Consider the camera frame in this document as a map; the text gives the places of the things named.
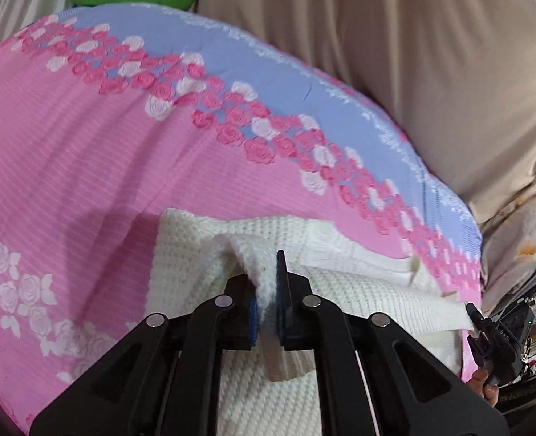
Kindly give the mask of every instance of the black bracket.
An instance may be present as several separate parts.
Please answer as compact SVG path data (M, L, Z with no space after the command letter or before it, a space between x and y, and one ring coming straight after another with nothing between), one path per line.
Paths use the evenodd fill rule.
M508 436L504 417L386 314L343 313L287 272L282 251L277 287L282 346L314 350L323 436ZM190 315L139 323L36 417L31 436L214 436L222 353L248 351L256 336L254 286L230 278Z

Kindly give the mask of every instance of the white rose print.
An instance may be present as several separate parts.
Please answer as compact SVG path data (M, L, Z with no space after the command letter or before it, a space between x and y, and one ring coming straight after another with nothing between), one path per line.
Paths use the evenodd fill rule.
M163 121L173 111L173 105L162 98L150 95L145 102L145 113L157 121Z
M316 119L314 119L312 116L308 114L301 114L299 118L301 119L302 127L306 130L320 129Z
M52 322L48 318L45 307L35 306L31 308L30 329L40 337L45 337L52 331Z
M97 47L98 47L98 41L92 40L92 41L83 42L82 44L79 44L78 46L76 46L76 51L88 54L90 51L94 51Z
M10 48L12 52L19 51L20 49L22 49L22 39L17 40Z
M379 193L376 188L369 188L369 197L371 204L375 207L376 210L383 210L385 208L385 202L379 198Z
M82 359L86 354L87 338L85 333L71 320L54 324L56 351L59 356L74 356Z
M318 172L301 172L301 181L302 185L317 195L324 195L327 189L327 182Z
M40 279L35 275L22 275L18 295L26 306L34 306L40 299Z
M94 28L93 28L93 34L96 34L98 32L101 32L101 31L109 31L110 30L110 26L108 23L101 23L101 24L97 24Z
M65 58L64 56L56 56L50 59L46 63L46 68L48 68L48 70L51 72L58 72L61 68L63 68L67 64L67 62L68 62L68 59Z
M46 32L46 30L44 28L39 28L39 29L35 30L34 32L32 32L30 34L30 36L31 36L32 39L38 39L39 37L44 36L45 32Z
M258 98L257 93L254 91L250 84L244 82L234 82L231 88L232 92L239 93L244 97L246 101L254 101Z
M8 270L10 265L10 254L8 248L0 244L0 275Z
M17 307L18 294L14 282L0 285L0 306L6 313L12 314Z
M190 77L184 77L177 83L177 94L185 95L189 92L203 92L205 90L205 82L201 80L195 80Z
M184 52L182 62L184 64L203 65L203 57L199 52Z
M89 339L87 343L86 360L93 364L103 357L110 348L116 344L116 340L107 334L99 333Z
M333 156L327 146L316 146L313 151L314 159L321 165L327 167L334 167L337 163L337 159Z
M413 223L411 222L411 218L405 211L401 211L401 224L406 230L413 231Z
M278 131L272 127L268 118L252 118L251 126L252 132L261 138L270 140L278 135Z
M46 21L44 22L44 26L48 26L51 23L58 23L59 18L57 14L51 14L48 18L46 18Z
M357 167L360 169L363 168L363 159L361 159L361 156L356 150L353 148L345 148L345 154L348 158L354 160L354 162L357 164Z
M65 40L65 37L62 35L54 36L49 42L48 46L54 46L56 43Z
M128 61L121 65L119 75L121 77L132 77L133 75L137 75L142 71L143 69L141 68L140 61Z
M145 41L141 36L129 36L123 41L123 44L128 46L130 51L138 51L145 45Z

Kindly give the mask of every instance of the finger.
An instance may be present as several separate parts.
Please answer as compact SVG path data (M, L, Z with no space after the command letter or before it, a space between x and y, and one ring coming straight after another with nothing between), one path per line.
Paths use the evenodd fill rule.
M475 378L479 382L486 382L488 378L488 371L484 368L479 368L476 372L472 374L472 378Z
M484 387L484 398L491 406L496 406L498 403L498 387L492 385L486 385Z
M472 378L466 382L466 385L478 396L484 396L484 383Z

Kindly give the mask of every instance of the rose pattern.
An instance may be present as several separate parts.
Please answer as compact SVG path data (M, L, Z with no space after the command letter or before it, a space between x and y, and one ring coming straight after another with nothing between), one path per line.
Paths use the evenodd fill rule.
M12 314L17 307L19 296L14 282L0 285L0 307L6 313Z
M8 270L10 265L10 254L8 248L0 244L0 275Z
M240 146L242 138L242 133L236 126L224 124L218 127L217 139L221 144Z
M245 157L257 164L272 164L276 157L296 163L300 182L309 191L323 195L329 186L334 187L331 194L363 219L374 221L380 233L395 229L415 253L443 264L438 269L455 274L453 264L462 264L460 270L464 271L467 262L468 275L475 273L474 258L463 257L460 262L462 254L439 241L438 227L427 227L420 212L404 204L390 179L378 182L355 149L327 139L315 116L272 113L250 84L227 84L209 74L199 53L153 56L144 50L144 40L139 36L119 43L109 36L108 27L75 29L73 24L55 21L44 27L44 33L39 31L40 26L26 28L9 40L8 47L14 43L18 49L34 53L50 48L55 59L49 69L64 66L59 58L65 57L72 72L81 75L87 84L97 83L101 94L122 93L128 86L146 90L145 113L156 121L164 121L176 107L193 106L193 125L210 129L220 144L240 146ZM323 77L351 96L362 98L343 84ZM430 240L434 240L434 247L427 246Z
M74 356L82 359L86 355L86 334L71 320L62 320L54 324L56 349L60 356Z
M35 275L22 275L19 297L27 306L32 306L40 299L40 278Z
M35 306L30 310L30 329L40 337L47 336L52 331L52 322L43 306Z

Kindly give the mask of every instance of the pink rose print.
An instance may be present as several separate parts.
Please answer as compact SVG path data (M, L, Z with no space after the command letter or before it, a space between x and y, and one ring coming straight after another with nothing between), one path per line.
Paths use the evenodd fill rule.
M320 134L318 134L318 135L315 134L315 136L316 136L317 141L321 142ZM328 149L331 152L331 154L336 157L337 160L342 159L343 152L342 152L342 149L338 145L336 145L336 144L331 142L328 145Z
M274 153L263 138L248 139L244 142L246 158L256 164L273 164Z
M365 199L358 198L355 206L363 219L371 219L371 208L369 208L369 204Z
M261 101L252 101L249 105L250 112L258 118L270 116L270 110L264 106Z
M195 92L189 92L185 95L181 95L177 100L173 102L175 106L189 106L196 104L198 101L198 94Z
M68 56L68 63L69 64L78 64L79 62L82 62L84 59L84 55L80 52L75 52L74 54L71 54Z
M106 57L106 49L105 48L96 48L90 51L89 56L91 56L94 59L102 59L103 57Z
M127 87L128 82L125 77L107 78L101 83L98 92L101 95L106 93L122 93Z
M278 134L272 141L276 146L276 152L282 157L296 157L298 155L294 141L283 134Z
M320 176L327 182L334 182L336 180L333 169L328 166L322 166L320 168Z
M106 72L100 68L92 68L87 70L84 74L83 82L85 84L94 84L96 82L102 82L106 78Z
M315 146L314 137L311 132L309 131L303 131L303 132L297 132L294 135L294 138L296 139L296 142L302 149L304 150L313 150Z
M115 36L106 37L102 40L102 45L106 48L110 48L110 46L114 46L117 43L117 38Z
M137 49L136 51L132 51L128 54L128 59L130 61L139 61L139 60L143 60L145 57L147 57L147 53L142 50L142 49Z
M66 41L58 41L54 46L52 46L52 50L55 53L58 53L59 51L63 51L68 48L68 42Z
M377 185L377 182L371 175L371 172L369 172L367 169L359 169L359 174L363 179L363 182L367 185L367 187L374 188Z
M385 200L392 196L391 189L389 188L389 185L387 185L387 182L378 183L376 188L377 193L382 200Z
M226 101L231 104L242 104L244 103L244 96L238 92L228 92L226 94Z
M339 187L339 194L341 195L341 199L349 206L354 205L355 198L353 196L353 193L350 191L350 188L346 185L341 185Z
M311 133L314 136L314 140L317 142L317 144L324 146L327 143L327 138L324 137L324 132L322 132L322 129L311 129Z
M357 164L356 160L349 159L346 163L349 165L351 170L359 170L359 164Z
M226 121L236 126L248 126L250 124L250 119L239 106L226 108Z
M30 44L32 44L34 42L34 38L33 37L25 37L24 39L22 39L22 48L24 46L29 46Z
M298 166L306 172L318 172L318 164L307 152L298 154Z
M302 128L302 121L300 117L298 116L289 116L288 117L288 123L290 124L290 127L292 129L301 129Z
M379 234L387 236L391 232L389 229L389 222L382 211L376 210L373 212L373 222Z
M195 110L191 120L198 128L211 128L216 123L216 117L213 113L204 113L200 110Z
M162 61L158 57L145 57L141 60L142 68L157 68L161 65Z
M131 77L131 88L150 88L157 80L157 77L151 72L140 72Z
M119 68L122 65L123 59L119 56L107 57L105 60L101 61L100 67L105 70L113 70Z
M81 75L81 74L84 74L85 72L87 72L90 68L91 68L90 62L81 61L81 62L78 62L72 68L72 73L74 75Z
M113 54L122 55L122 54L126 54L128 52L128 50L129 50L129 48L127 46L125 46L124 44L117 44L110 51Z
M74 54L72 49L69 48L68 46L66 46L65 48L59 48L55 50L54 52L56 53L57 56L63 56L63 57L70 57L72 54Z
M272 116L270 118L272 127L280 132L286 132L290 129L290 122L286 116Z
M201 94L201 104L208 110L218 110L222 107L222 101L218 96L209 90Z
M242 133L231 124L222 124L218 127L218 141L225 145L240 146L242 144Z
M219 92L226 87L224 81L215 75L211 75L210 77L206 78L205 82L208 84L208 87L215 92Z
M197 64L187 64L187 73L193 78L202 78L205 74L205 68Z
M107 31L97 31L95 34L93 34L93 39L94 40L105 39L108 35L109 33Z
M163 75L171 80L181 80L183 78L183 67L181 65L173 66L163 72Z
M151 87L151 95L169 101L175 95L175 89L169 84L157 82Z
M347 164L345 164L344 162L339 162L339 163L335 164L333 169L334 169L335 176L337 178L339 178L341 180L348 180L350 178L349 166Z
M356 177L353 179L354 188L357 190L362 198L369 200L369 186L363 177Z
M163 63L165 65L171 66L179 62L179 54L168 54L163 58Z

